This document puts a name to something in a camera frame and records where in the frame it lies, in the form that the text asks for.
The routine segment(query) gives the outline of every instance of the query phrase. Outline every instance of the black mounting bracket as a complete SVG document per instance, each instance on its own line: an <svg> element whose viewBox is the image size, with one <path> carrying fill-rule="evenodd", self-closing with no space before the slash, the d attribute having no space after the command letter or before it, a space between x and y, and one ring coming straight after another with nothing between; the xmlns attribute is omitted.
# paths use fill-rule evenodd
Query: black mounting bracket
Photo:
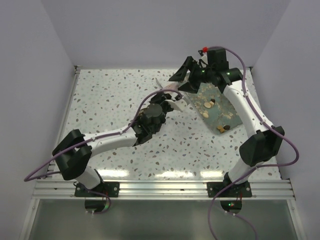
<svg viewBox="0 0 320 240"><path fill-rule="evenodd" d="M95 187L92 190L98 193L106 192L110 198L117 198L119 196L119 189L120 183L118 181L105 181L103 183L100 183L97 187ZM94 193L86 191L81 183L77 183L75 185L74 196L78 198L101 197L100 195L96 195Z"/></svg>
<svg viewBox="0 0 320 240"><path fill-rule="evenodd" d="M220 190L225 188L226 185L222 181L211 181L206 183L206 189L208 191L208 197L213 198ZM218 198L251 198L252 192L250 183L245 181L241 184L235 184L229 189L222 192Z"/></svg>

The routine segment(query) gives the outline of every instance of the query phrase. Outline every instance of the purple cable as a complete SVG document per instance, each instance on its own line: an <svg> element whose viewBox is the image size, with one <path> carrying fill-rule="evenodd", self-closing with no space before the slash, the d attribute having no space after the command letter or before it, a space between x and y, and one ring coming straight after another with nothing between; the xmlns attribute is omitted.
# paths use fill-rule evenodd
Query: purple cable
<svg viewBox="0 0 320 240"><path fill-rule="evenodd" d="M246 90L246 65L244 63L244 61L241 59L241 57L236 54L234 51L228 49L228 48L225 48L223 46L211 46L211 47L208 47L208 50L212 49L212 48L223 48L225 50L227 50L228 52L232 53L234 56L236 56L237 59L239 59L239 61L241 62L241 65L243 67L243 76L242 76L242 90L244 92L244 94L246 95L247 93L247 90ZM299 151L298 151L298 148L293 144L293 142L291 142L287 137L281 135L280 133L278 133L276 130L274 130L271 126L269 126L268 124L266 124L264 121L263 121L263 118L260 116L260 114L258 113L258 111L255 109L254 105L252 104L250 98L248 96L245 96L245 99L247 100L250 108L252 109L252 111L254 112L254 114L257 116L257 118L262 122L262 124L268 128L271 132L273 132L274 134L276 134L278 137L282 138L283 140L285 140L292 148L293 150L295 151L295 154L296 154L296 157L293 161L291 162L288 162L288 163L282 163L282 164L265 164L265 165L258 165L256 166L256 168L253 168L251 170L249 170L247 173L245 173L243 176L241 176L240 178L238 178L237 180L233 181L232 183L230 183L228 186L226 186L225 188L223 188L222 190L220 190L212 199L211 201L211 204L210 204L210 207L209 207L209 210L208 210L208 214L207 214L207 221L208 221L208 225L209 225L209 228L210 228L210 232L212 234L212 236L218 240L212 226L211 226L211 216L210 216L210 213L211 213L211 209L212 209L212 206L216 200L216 198L221 194L223 193L225 190L227 190L228 188L232 187L233 185L235 185L237 182L239 182L240 180L244 179L245 177L247 177L248 175L252 174L256 169L259 169L259 168L265 168L265 167L286 167L286 166L290 166L290 165L293 165L295 164L298 159L299 159ZM248 222L245 218L243 218L242 216L238 216L240 219L244 220L245 222L247 222L252 230L254 231L254 234L255 234L255 240L258 240L258 234L257 234L257 230L256 228L250 223Z"/></svg>
<svg viewBox="0 0 320 240"><path fill-rule="evenodd" d="M106 138L106 137L111 137L111 136L116 136L116 135L120 135L122 133L125 133L129 128L131 128L131 126L134 124L135 120L137 119L138 117L138 114L142 108L142 106L144 105L144 103L153 95L155 94L158 94L158 93L162 93L162 92L174 92L176 94L178 94L179 96L182 96L182 94L177 91L177 90L174 90L174 89L160 89L158 91L154 91L152 93L150 93L148 96L146 96L140 106L138 107L135 115L134 115L134 118L133 120L130 122L130 124L122 131L122 132L112 132L112 133L106 133L106 134L101 134L101 135L98 135L95 137L95 139L101 139L101 138ZM42 174L42 175L38 175L38 176L33 176L34 174L36 174L38 171L40 171L40 169L44 168L46 165L48 165L49 163L51 163L53 160L55 160L57 157L61 156L62 154L65 154L66 152L74 149L74 148L77 148L77 147L80 147L84 144L87 144L89 142L92 142L93 139L90 138L90 139L87 139L85 141L82 141L82 142L79 142L73 146L70 146L60 152L58 152L56 155L54 155L53 157L51 157L48 161L46 161L45 163L43 163L41 166L39 166L38 168L36 168L35 170L33 170L32 172L30 172L25 178L24 178L24 181L25 182L29 182L31 180L34 180L34 179L38 179L38 178L42 178L42 177L46 177L46 176L49 176L49 175L53 175L53 174L59 174L60 172L59 171L54 171L54 172L50 172L50 173L46 173L46 174Z"/></svg>
<svg viewBox="0 0 320 240"><path fill-rule="evenodd" d="M103 198L106 198L106 201L107 201L107 202L106 202L105 204L107 204L108 201L109 201L109 206L108 206L107 208L103 209L102 211L94 212L93 214L104 214L105 212L107 212L107 211L110 209L110 207L111 207L111 199L110 199L110 197L109 197L107 194L103 194L103 193L98 192L98 191L92 191L92 190L86 188L86 186L83 185L83 184L82 184L82 187L83 187L86 191L88 191L89 193L92 193L92 194L95 194L95 195L99 195L99 196L102 196Z"/></svg>

